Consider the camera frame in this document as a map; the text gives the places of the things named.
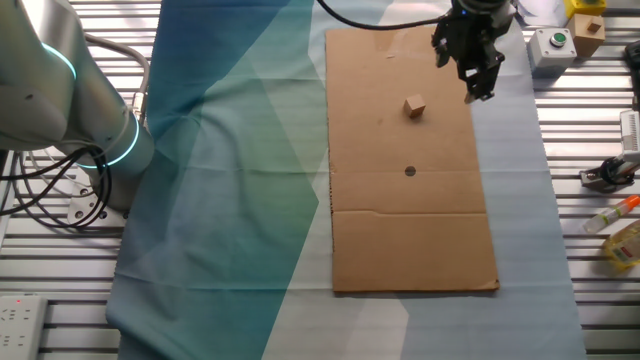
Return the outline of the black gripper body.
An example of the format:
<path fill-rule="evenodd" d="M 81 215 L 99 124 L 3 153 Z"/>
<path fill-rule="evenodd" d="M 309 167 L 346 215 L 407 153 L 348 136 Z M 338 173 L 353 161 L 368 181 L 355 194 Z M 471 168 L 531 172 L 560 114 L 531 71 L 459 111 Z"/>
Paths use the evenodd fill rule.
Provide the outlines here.
<path fill-rule="evenodd" d="M 446 42 L 450 59 L 462 70 L 501 54 L 495 41 L 508 31 L 515 14 L 509 0 L 452 0 L 451 5 L 432 35 L 433 48 Z"/>

